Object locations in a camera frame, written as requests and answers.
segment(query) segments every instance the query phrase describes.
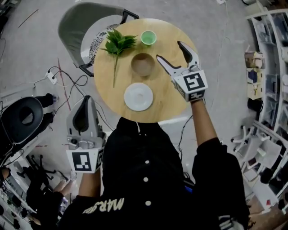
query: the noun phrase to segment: chair back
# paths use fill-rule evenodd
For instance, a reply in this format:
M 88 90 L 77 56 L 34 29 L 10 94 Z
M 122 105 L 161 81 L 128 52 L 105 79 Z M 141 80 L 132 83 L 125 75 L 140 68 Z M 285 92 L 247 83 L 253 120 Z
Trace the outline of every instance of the chair back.
M 34 133 L 42 120 L 43 107 L 34 97 L 21 98 L 6 108 L 1 115 L 3 127 L 15 144 L 23 142 Z
M 78 68 L 84 65 L 81 57 L 81 44 L 88 29 L 98 20 L 122 15 L 124 8 L 94 2 L 82 2 L 72 6 L 61 18 L 58 35 Z

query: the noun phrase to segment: gray chair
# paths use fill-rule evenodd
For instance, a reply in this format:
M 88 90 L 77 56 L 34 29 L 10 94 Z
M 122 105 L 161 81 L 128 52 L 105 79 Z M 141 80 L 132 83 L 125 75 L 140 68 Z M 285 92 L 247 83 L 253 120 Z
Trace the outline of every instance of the gray chair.
M 72 6 L 61 18 L 58 26 L 58 35 L 67 49 L 74 65 L 83 70 L 88 76 L 94 77 L 87 68 L 92 64 L 85 64 L 81 57 L 81 44 L 88 29 L 98 20 L 120 15 L 120 24 L 126 22 L 128 15 L 134 19 L 139 16 L 119 6 L 105 5 L 93 2 L 82 2 Z

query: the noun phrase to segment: floor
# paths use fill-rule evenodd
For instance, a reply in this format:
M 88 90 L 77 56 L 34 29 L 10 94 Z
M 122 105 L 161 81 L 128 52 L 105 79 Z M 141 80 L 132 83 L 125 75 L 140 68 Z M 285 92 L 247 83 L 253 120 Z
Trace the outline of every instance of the floor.
M 61 16 L 76 1 L 22 0 L 2 34 L 2 38 L 5 38 L 7 43 L 3 58 L 0 60 L 1 92 L 23 82 L 35 82 L 43 78 L 50 67 L 58 66 L 58 64 L 74 80 L 83 74 L 73 65 L 57 33 Z M 201 66 L 207 76 L 209 89 L 205 95 L 206 107 L 219 138 L 228 145 L 229 151 L 232 152 L 231 137 L 240 132 L 239 127 L 244 118 L 255 116 L 246 106 L 244 62 L 245 50 L 249 45 L 253 50 L 255 45 L 251 28 L 244 18 L 245 5 L 242 1 L 227 1 L 229 17 L 227 17 L 225 5 L 218 5 L 216 0 L 98 0 L 97 2 L 121 5 L 138 14 L 140 18 L 157 18 L 170 22 L 191 38 L 199 51 Z M 18 28 L 37 9 L 39 10 Z M 108 24 L 119 21 L 120 18 L 111 17 L 92 26 L 85 36 L 82 50 L 89 48 L 97 31 L 102 30 Z M 3 50 L 3 45 L 3 41 L 0 40 L 0 52 Z M 65 85 L 70 84 L 69 79 L 64 75 L 63 80 Z M 88 84 L 82 88 L 97 100 L 103 107 L 107 121 L 116 127 L 119 115 L 114 114 L 104 104 L 97 93 L 94 79 L 89 78 Z M 66 91 L 69 93 L 70 87 L 66 87 Z M 58 108 L 66 100 L 63 87 L 53 86 L 49 80 L 36 84 L 34 95 L 40 96 L 48 92 L 55 93 L 60 97 L 58 104 L 54 105 L 55 108 Z M 73 106 L 80 98 L 79 92 L 73 89 L 69 99 L 70 105 Z M 68 113 L 68 104 L 65 104 L 54 118 L 51 125 L 53 131 L 32 152 L 35 155 L 44 155 L 47 168 L 61 170 L 67 174 L 71 169 L 65 153 Z M 179 143 L 183 125 L 190 116 L 191 108 L 188 107 L 177 117 L 179 118 L 178 122 L 162 126 L 175 147 Z M 102 121 L 100 122 L 104 131 L 109 131 L 107 126 Z M 189 121 L 184 130 L 181 148 L 183 149 L 184 169 L 190 174 L 197 149 L 195 140 L 194 125 L 192 121 Z

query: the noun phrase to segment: table top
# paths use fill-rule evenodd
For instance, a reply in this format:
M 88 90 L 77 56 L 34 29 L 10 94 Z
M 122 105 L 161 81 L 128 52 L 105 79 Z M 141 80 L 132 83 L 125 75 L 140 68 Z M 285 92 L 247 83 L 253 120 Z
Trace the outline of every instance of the table top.
M 137 19 L 120 25 L 117 30 L 123 35 L 138 35 L 134 48 L 124 51 L 118 60 L 115 88 L 113 88 L 114 62 L 113 56 L 106 51 L 97 51 L 94 63 L 94 80 L 96 88 L 107 106 L 120 116 L 141 123 L 156 123 L 179 115 L 188 103 L 174 88 L 171 77 L 158 63 L 156 55 L 163 56 L 174 66 L 186 67 L 187 63 L 177 41 L 183 41 L 197 52 L 190 38 L 176 26 L 158 19 Z M 152 46 L 141 43 L 142 32 L 151 30 L 157 35 Z M 100 48 L 105 48 L 106 39 Z M 151 75 L 140 77 L 132 71 L 131 60 L 139 53 L 148 53 L 155 60 Z M 124 102 L 124 92 L 132 83 L 142 82 L 153 91 L 153 103 L 145 111 L 137 112 L 129 109 Z

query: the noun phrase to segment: white plate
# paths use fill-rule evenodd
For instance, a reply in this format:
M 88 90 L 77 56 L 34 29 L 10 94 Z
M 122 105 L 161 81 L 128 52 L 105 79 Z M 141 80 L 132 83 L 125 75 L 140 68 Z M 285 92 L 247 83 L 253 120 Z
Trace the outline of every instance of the white plate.
M 144 111 L 153 102 L 153 92 L 143 83 L 134 83 L 127 87 L 124 93 L 126 105 L 134 111 Z

